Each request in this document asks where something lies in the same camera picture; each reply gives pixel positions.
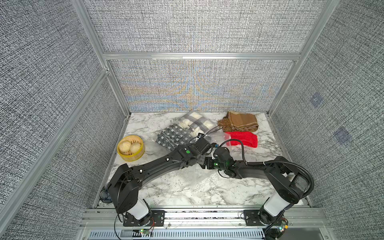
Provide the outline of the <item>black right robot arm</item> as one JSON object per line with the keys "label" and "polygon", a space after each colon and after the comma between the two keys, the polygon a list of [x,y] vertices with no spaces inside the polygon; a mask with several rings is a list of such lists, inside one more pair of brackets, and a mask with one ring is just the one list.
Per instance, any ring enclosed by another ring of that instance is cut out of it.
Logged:
{"label": "black right robot arm", "polygon": [[306,198],[314,189],[313,176],[302,166],[289,162],[282,156],[267,162],[247,162],[220,160],[206,157],[200,163],[202,169],[224,172],[233,179],[265,179],[275,189],[275,192],[262,205],[258,212],[258,221],[271,227],[284,216],[284,212]]}

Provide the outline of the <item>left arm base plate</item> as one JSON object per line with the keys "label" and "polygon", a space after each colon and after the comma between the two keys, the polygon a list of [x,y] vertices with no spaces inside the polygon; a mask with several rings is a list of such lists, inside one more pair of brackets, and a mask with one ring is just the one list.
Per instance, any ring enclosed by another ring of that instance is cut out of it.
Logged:
{"label": "left arm base plate", "polygon": [[150,211],[143,219],[137,220],[133,215],[126,213],[124,227],[163,227],[166,211]]}

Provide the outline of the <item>red knitted scarf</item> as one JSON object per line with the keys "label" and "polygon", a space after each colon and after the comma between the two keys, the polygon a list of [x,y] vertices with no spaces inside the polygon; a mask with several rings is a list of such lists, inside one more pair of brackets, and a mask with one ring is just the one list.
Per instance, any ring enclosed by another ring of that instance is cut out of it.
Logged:
{"label": "red knitted scarf", "polygon": [[231,139],[240,140],[244,146],[258,147],[258,136],[251,132],[225,132]]}

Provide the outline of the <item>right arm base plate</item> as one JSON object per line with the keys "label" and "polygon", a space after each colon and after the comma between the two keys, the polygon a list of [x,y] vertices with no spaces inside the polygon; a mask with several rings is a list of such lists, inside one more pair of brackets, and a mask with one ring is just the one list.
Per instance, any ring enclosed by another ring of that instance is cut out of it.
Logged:
{"label": "right arm base plate", "polygon": [[278,219],[278,216],[272,216],[265,210],[262,210],[261,213],[259,210],[244,210],[241,218],[245,220],[247,226],[269,226],[274,223],[274,226],[277,225],[288,225],[288,220],[281,216]]}

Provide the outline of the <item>brown fringed scarf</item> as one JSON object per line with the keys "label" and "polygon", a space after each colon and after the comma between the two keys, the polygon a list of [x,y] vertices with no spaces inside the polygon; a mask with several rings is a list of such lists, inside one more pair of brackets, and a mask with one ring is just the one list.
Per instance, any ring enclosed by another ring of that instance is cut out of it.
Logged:
{"label": "brown fringed scarf", "polygon": [[259,128],[255,115],[228,111],[226,116],[218,121],[218,126],[224,132],[256,132]]}

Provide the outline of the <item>clear plastic vacuum bag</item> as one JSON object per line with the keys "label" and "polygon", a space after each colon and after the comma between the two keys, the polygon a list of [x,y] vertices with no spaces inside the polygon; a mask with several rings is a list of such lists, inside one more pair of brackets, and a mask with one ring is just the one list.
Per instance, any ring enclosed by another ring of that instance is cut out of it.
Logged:
{"label": "clear plastic vacuum bag", "polygon": [[148,119],[142,128],[145,139],[147,160],[158,159],[179,145],[193,144],[203,136],[209,142],[207,152],[199,157],[198,163],[203,165],[214,152],[215,146],[229,140],[210,114],[196,110],[187,113],[146,113]]}

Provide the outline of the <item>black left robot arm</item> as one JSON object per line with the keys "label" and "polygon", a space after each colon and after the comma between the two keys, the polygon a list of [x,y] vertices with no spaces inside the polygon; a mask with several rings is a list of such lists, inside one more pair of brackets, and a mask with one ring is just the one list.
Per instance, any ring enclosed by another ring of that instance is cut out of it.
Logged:
{"label": "black left robot arm", "polygon": [[148,218],[150,209],[145,201],[138,198],[139,190],[167,173],[195,165],[210,148],[210,144],[181,145],[147,164],[134,167],[127,164],[119,166],[107,188],[117,214],[129,212],[138,221]]}

